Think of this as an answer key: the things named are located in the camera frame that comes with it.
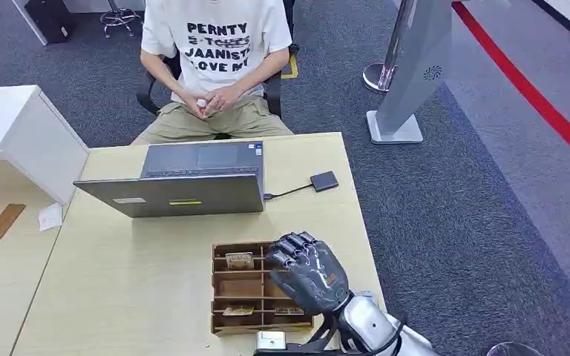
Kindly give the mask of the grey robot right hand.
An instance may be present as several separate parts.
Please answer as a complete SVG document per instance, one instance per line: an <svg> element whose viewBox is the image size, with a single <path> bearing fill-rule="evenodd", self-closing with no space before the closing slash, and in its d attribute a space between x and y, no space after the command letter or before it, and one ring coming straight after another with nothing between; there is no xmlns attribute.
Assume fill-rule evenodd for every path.
<svg viewBox="0 0 570 356"><path fill-rule="evenodd" d="M307 314L335 312L351 298L346 271L331 248L310 233L289 233L274 241L266 260L275 285Z"/></svg>

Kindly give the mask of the person's left hand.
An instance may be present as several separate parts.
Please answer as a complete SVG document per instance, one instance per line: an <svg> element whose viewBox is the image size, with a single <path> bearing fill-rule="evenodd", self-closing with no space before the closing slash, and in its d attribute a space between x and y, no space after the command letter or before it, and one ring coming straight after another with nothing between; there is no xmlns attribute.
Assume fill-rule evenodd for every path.
<svg viewBox="0 0 570 356"><path fill-rule="evenodd" d="M231 107L243 93L244 91L235 85L227 85L208 92L204 97L206 107L203 109L203 116L209 117L218 111Z"/></svg>

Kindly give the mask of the person's right hand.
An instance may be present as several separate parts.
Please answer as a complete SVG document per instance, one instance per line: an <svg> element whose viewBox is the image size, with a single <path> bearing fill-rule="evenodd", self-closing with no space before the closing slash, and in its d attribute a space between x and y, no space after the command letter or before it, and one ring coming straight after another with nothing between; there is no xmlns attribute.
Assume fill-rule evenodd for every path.
<svg viewBox="0 0 570 356"><path fill-rule="evenodd" d="M208 114L206 106L208 101L203 94L195 93L194 91L181 88L174 92L180 100L186 105L188 110L199 119L206 119Z"/></svg>

